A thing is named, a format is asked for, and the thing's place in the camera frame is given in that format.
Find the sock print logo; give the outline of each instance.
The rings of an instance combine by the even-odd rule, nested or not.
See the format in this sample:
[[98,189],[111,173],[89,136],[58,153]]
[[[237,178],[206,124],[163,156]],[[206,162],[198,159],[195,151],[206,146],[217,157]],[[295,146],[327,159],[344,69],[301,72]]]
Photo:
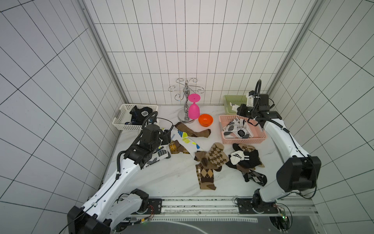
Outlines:
[[148,116],[148,111],[146,111],[146,110],[145,110],[145,111],[142,111],[142,112],[141,112],[141,115],[144,116],[144,117]]

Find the argyle sock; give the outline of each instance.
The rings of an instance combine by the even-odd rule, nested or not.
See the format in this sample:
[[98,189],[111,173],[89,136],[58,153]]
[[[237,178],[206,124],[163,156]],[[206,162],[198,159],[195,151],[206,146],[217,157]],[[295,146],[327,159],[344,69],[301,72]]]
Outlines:
[[179,154],[180,152],[190,154],[177,140],[170,142],[169,149],[171,154]]
[[196,167],[197,180],[199,181],[200,189],[215,190],[216,187],[214,186],[214,183],[213,183],[214,182],[213,170],[204,169],[201,163],[195,165],[195,167]]
[[258,173],[256,171],[249,170],[248,173],[242,172],[244,180],[248,182],[249,180],[253,180],[257,184],[261,186],[265,186],[267,183],[267,177],[264,174]]
[[192,131],[189,127],[187,127],[185,124],[182,124],[181,122],[177,123],[175,127],[178,130],[187,133],[189,137],[209,137],[211,133],[210,129],[206,129],[201,132]]
[[223,152],[223,149],[223,144],[216,142],[212,145],[211,149],[205,154],[205,156],[214,166],[220,167],[229,161],[229,158]]
[[197,151],[195,153],[195,161],[200,162],[204,169],[213,169],[215,171],[221,171],[222,166],[218,167],[212,164],[205,155],[205,151]]

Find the metal frame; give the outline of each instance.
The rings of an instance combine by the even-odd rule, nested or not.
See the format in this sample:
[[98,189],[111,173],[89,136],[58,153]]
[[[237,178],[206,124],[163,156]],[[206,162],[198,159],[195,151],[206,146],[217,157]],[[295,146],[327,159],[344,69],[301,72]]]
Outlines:
[[301,27],[299,33],[297,34],[294,42],[292,43],[289,51],[287,52],[286,58],[283,60],[277,74],[275,75],[272,84],[270,85],[270,88],[267,92],[267,94],[271,94],[280,80],[281,76],[283,75],[283,72],[286,70],[288,64],[290,63],[292,57],[294,56],[295,52],[297,51],[298,47],[300,46],[300,43],[302,39],[304,38],[305,34],[308,32],[308,29],[312,22],[314,21],[316,15],[318,14],[319,10],[321,9],[322,5],[324,4],[325,0],[316,0],[312,6],[312,8],[309,11],[308,16],[306,17],[303,26]]
[[119,91],[121,93],[122,99],[124,100],[125,103],[129,103],[128,99],[126,98],[125,92],[123,91],[123,88],[121,86],[121,83],[119,82],[119,78],[117,76],[117,73],[114,71],[113,64],[111,63],[111,61],[108,57],[108,54],[105,51],[104,44],[102,43],[102,40],[101,40],[97,30],[96,30],[96,27],[95,27],[95,24],[92,20],[92,17],[87,10],[86,3],[84,2],[84,0],[76,0],[76,2],[78,3],[81,11],[83,12],[83,15],[86,18],[86,21],[88,23],[88,28],[92,32],[94,40],[95,40],[96,44],[98,45],[99,50],[102,54],[102,58],[105,61],[105,64],[107,65],[107,67],[109,68],[110,73],[113,76],[114,81],[116,82],[117,88],[119,89]]

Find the sheer brown sock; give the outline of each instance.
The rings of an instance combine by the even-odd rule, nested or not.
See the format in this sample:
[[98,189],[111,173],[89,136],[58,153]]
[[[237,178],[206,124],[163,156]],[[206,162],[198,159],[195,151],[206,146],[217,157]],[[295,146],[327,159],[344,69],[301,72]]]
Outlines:
[[171,154],[179,154],[180,152],[190,154],[177,140],[170,142],[169,148]]
[[189,137],[209,137],[209,135],[211,133],[210,129],[206,129],[206,130],[201,131],[201,132],[194,132],[190,128],[188,128],[185,124],[182,124],[181,122],[177,123],[175,125],[175,127],[178,130],[187,133],[187,135]]

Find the white tiled wall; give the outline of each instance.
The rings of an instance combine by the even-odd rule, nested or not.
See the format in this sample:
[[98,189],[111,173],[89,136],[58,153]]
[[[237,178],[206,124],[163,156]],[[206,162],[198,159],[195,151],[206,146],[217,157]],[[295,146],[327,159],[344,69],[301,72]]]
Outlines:
[[322,161],[313,201],[328,234],[374,229],[373,5],[327,0],[271,93],[291,133]]
[[85,0],[133,103],[179,104],[168,87],[197,78],[200,104],[269,88],[314,0]]
[[58,233],[99,186],[123,101],[76,1],[25,2],[0,2],[0,230]]

